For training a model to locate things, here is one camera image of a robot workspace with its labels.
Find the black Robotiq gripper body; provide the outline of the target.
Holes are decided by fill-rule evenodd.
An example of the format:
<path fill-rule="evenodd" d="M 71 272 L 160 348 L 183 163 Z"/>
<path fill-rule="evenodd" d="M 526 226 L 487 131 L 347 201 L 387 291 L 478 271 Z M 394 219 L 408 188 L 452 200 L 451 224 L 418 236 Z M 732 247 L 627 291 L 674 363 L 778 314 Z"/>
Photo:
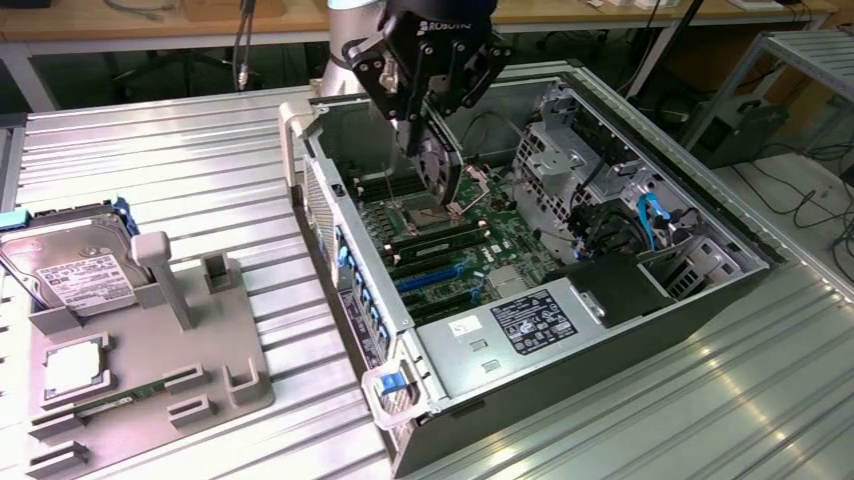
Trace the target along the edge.
<path fill-rule="evenodd" d="M 376 30 L 390 39 L 396 30 L 404 39 L 442 34 L 448 42 L 482 46 L 492 33 L 491 16 L 498 2 L 491 1 L 387 1 Z"/>

